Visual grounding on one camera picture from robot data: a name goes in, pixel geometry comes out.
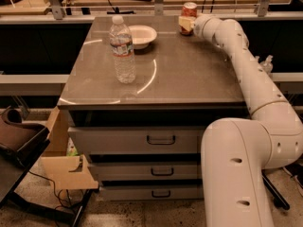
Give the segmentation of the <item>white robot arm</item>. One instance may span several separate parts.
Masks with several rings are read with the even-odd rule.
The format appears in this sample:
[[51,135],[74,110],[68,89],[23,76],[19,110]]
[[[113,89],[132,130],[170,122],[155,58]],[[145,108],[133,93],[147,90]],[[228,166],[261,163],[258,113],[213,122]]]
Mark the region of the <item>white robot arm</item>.
[[204,132],[206,227],[274,227],[262,171],[287,166],[302,155],[303,124],[250,52],[237,21],[181,16],[179,26],[226,53],[250,114],[216,120]]

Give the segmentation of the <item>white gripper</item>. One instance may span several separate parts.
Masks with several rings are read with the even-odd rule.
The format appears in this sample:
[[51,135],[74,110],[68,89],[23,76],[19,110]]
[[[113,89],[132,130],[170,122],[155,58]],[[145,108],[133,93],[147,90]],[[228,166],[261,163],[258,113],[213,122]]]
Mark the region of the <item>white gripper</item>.
[[194,35],[201,39],[211,39],[221,22],[221,19],[212,15],[201,15],[196,20],[194,17],[180,16],[178,20],[181,29],[184,31],[193,29]]

